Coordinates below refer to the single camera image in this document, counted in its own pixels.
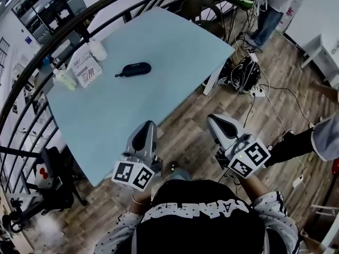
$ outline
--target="bracelet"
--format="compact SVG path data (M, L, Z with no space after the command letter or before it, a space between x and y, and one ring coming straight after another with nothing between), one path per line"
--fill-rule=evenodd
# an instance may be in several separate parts
M139 204L139 205L148 205L148 203L141 203L141 202L138 202L134 199L134 197L132 196L132 200L136 203L136 204Z

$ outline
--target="jeans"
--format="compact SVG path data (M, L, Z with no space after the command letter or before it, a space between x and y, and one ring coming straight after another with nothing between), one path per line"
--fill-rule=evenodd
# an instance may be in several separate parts
M286 133L284 140L276 144L270 151L271 157L265 166L273 166L275 163L285 162L294 157L314 151L311 134L313 128L299 134Z
M190 174L181 168L176 168L171 174L169 174L166 180L191 180Z
M258 47L262 47L270 38L270 35L279 24L283 15L282 12L274 10L269 5L267 5L266 11L260 11L258 16L258 29L251 35L252 40Z

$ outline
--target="light blue table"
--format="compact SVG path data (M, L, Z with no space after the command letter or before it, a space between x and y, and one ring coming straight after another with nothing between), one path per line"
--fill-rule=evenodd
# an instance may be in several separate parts
M161 8L128 22L102 44L108 57L95 81L75 91L56 84L47 95L63 139L94 186L111 172L138 125L147 120L160 124L234 52ZM114 76L137 62L149 63L151 72Z

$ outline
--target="plastic bottle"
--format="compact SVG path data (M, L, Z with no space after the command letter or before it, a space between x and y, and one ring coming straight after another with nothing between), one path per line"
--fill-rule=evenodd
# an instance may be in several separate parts
M88 46L90 47L90 51L91 51L93 57L97 61L104 61L106 59L107 52L106 52L104 46L102 46L100 41L95 41L93 39L90 39Z
M77 82L69 77L64 70L54 69L53 73L57 81L63 83L69 90L75 90Z

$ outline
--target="black pants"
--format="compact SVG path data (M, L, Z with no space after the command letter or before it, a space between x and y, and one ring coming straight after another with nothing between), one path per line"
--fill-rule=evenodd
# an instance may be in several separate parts
M297 135L292 133L285 134L284 140L276 144L270 151L271 158L267 160L265 166L273 166L276 163L285 162L314 151L311 142L312 132L313 128Z

